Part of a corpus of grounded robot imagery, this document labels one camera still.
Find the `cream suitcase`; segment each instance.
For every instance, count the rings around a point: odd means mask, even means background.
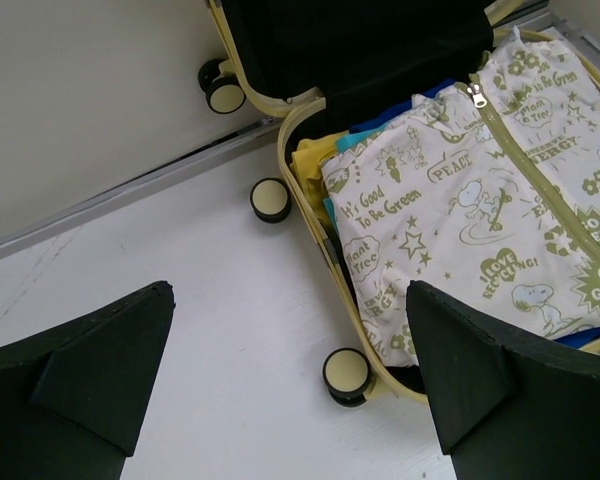
[[[326,86],[323,88],[318,88],[311,84],[310,75],[308,75],[309,78],[307,79],[302,78],[302,69],[297,69],[293,72],[299,79],[297,81],[295,81],[296,77],[291,77],[292,80],[288,81],[287,84],[285,82],[269,82],[265,74],[274,75],[275,73],[272,72],[275,72],[275,70],[269,68],[263,74],[258,68],[254,68],[254,65],[257,67],[259,62],[268,61],[266,55],[258,56],[253,53],[256,48],[254,45],[258,45],[257,42],[262,41],[262,38],[258,38],[260,34],[253,26],[254,20],[251,17],[257,14],[263,15],[263,13],[254,13],[251,12],[251,9],[245,12],[241,10],[242,5],[240,3],[236,0],[224,0],[223,2],[211,0],[209,5],[210,12],[229,54],[229,60],[224,62],[219,60],[211,61],[205,65],[200,73],[200,84],[207,92],[207,100],[210,107],[218,113],[230,113],[239,108],[246,96],[263,113],[284,118],[278,137],[278,161],[284,181],[288,187],[287,191],[295,199],[313,238],[323,252],[331,275],[349,312],[353,326],[364,347],[365,356],[361,356],[358,352],[351,349],[342,349],[334,352],[325,361],[323,375],[329,387],[330,394],[338,403],[345,406],[358,406],[366,400],[389,392],[426,402],[427,397],[424,393],[418,367],[387,368],[376,353],[372,339],[369,338],[363,328],[353,296],[351,280],[346,268],[343,268],[345,264],[338,237],[330,229],[325,228],[318,220],[290,168],[291,153],[295,150],[301,138],[322,137],[341,131],[342,127],[346,128],[347,125],[364,120],[365,117],[355,118],[347,123],[347,115],[355,115],[356,108],[363,109],[366,97],[364,95],[361,95],[359,98],[355,97],[355,95],[349,97],[347,95],[340,95],[340,98],[334,100],[333,97],[329,96],[332,91],[335,91],[333,85],[329,84],[329,81],[325,81]],[[522,3],[523,0],[497,0],[486,8],[489,22],[491,25],[497,24],[516,10]],[[383,6],[383,9],[387,10],[392,7],[393,4],[390,2],[388,6]],[[313,18],[312,15],[307,15],[307,18],[298,19],[284,16],[282,15],[284,12],[279,11],[267,11],[265,13],[270,15],[271,18],[276,18],[276,20],[282,18],[280,20],[282,25],[286,25],[285,22],[291,22],[289,25],[296,26],[297,22],[299,26],[306,27],[307,22],[315,20],[315,28],[319,29],[324,28],[325,18],[339,18],[339,12],[334,12],[332,9],[326,7],[324,10],[322,11],[318,8],[316,13],[312,14]],[[272,25],[271,18],[262,19],[262,29],[279,28],[284,30],[280,25],[275,23]],[[245,24],[248,24],[249,21],[251,21],[251,30],[249,27],[245,27]],[[494,32],[496,44],[507,33],[508,30],[506,29],[496,29]],[[458,34],[462,35],[462,29],[459,29]],[[285,31],[281,31],[277,32],[277,35],[282,40],[285,40],[285,35],[291,38],[293,34],[288,31],[286,33]],[[550,39],[542,34],[530,31],[523,32],[522,36],[525,41],[530,42]],[[293,42],[289,38],[286,38],[288,44],[281,42],[281,45],[276,45],[275,48],[272,47],[272,50],[277,52],[280,49],[289,48],[289,45],[293,45]],[[477,39],[476,41],[480,42],[484,41],[484,39]],[[594,83],[600,89],[600,72],[586,58],[581,57],[581,60]],[[329,69],[329,65],[324,61],[317,63],[319,64],[319,68]],[[335,73],[331,75],[332,83],[333,77],[337,77],[338,73],[337,56],[333,59],[333,63],[335,65],[333,67]],[[288,65],[280,67],[280,69],[284,68],[289,67]],[[364,75],[362,77],[368,81],[368,72],[365,73],[367,77],[364,77]],[[383,100],[386,101],[386,105],[392,104],[389,102],[390,99]],[[343,106],[349,103],[352,105],[351,108],[347,109],[346,106]],[[329,108],[333,105],[339,107],[342,111],[338,111],[338,114],[334,114],[332,118]],[[382,111],[381,108],[375,110],[376,113],[380,111]],[[267,195],[269,196],[268,198],[282,202],[277,208],[271,206],[264,208],[267,211],[261,212],[264,215],[259,215],[263,220],[275,222],[283,219],[288,214],[290,204],[285,203],[285,194],[280,186],[269,185],[266,190],[259,189],[258,192],[257,196],[259,198],[256,199],[258,203],[266,203],[265,198],[267,198]],[[600,353],[600,338],[589,343],[582,350]]]

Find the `metal strip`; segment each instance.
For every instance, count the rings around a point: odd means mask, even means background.
[[[135,178],[0,240],[0,259],[60,235],[107,213],[189,180],[266,144],[274,143],[279,122],[267,117],[189,155]]]

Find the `white wall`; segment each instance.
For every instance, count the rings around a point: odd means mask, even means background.
[[[0,238],[259,117],[208,111],[203,0],[0,0]]]
[[[551,9],[600,42],[600,0],[551,0]]]

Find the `plastic wheel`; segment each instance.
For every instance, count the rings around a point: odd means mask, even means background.
[[[251,189],[251,208],[266,223],[280,223],[291,213],[291,194],[282,180],[264,178]]]
[[[214,58],[198,70],[198,85],[200,85],[203,92],[206,92],[213,81],[220,76],[220,64],[223,61],[219,58]]]
[[[234,75],[214,80],[206,93],[209,108],[221,115],[235,112],[247,99]]]
[[[343,407],[359,407],[367,399],[364,392],[373,380],[367,357],[353,348],[341,348],[327,357],[322,378],[331,398]]]

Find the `open suitcase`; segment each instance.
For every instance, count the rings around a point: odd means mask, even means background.
[[[523,0],[440,0],[433,9],[418,6],[430,2],[353,3],[357,15],[347,10],[351,10],[351,2],[341,0],[210,0],[209,9],[229,60],[207,64],[200,72],[200,83],[207,90],[210,106],[219,113],[239,108],[246,95],[263,113],[284,118],[277,144],[284,181],[323,252],[366,354],[362,357],[344,349],[327,359],[323,375],[331,396],[345,406],[358,406],[389,392],[426,402],[418,367],[388,368],[376,353],[362,325],[338,237],[318,220],[305,198],[290,168],[291,153],[302,138],[340,132],[404,101],[404,97],[395,97],[396,91],[424,91],[441,78],[477,70],[475,53],[468,52],[490,48],[494,38],[497,43],[508,30],[489,29],[489,35],[473,35],[473,29],[484,21],[484,15],[482,19],[475,15],[476,9],[486,9],[489,23],[495,25]],[[446,14],[438,15],[436,8]],[[337,22],[348,26],[330,35],[329,29]],[[435,36],[428,38],[427,29],[434,25],[450,32],[455,42],[439,44]],[[405,36],[401,26],[413,32]],[[522,32],[522,36],[531,42],[550,40],[534,32]],[[414,53],[413,42],[421,54]],[[363,60],[356,59],[352,51]],[[408,52],[408,61],[396,61],[401,52]],[[600,89],[600,72],[586,58],[581,56],[581,60]],[[441,77],[443,68],[448,71]],[[397,88],[405,82],[407,89]],[[214,95],[222,96],[218,93],[223,88],[228,95],[214,99]],[[284,216],[286,210],[288,206],[281,208],[280,214]],[[279,218],[265,215],[263,219]],[[599,354],[600,338],[581,350]]]

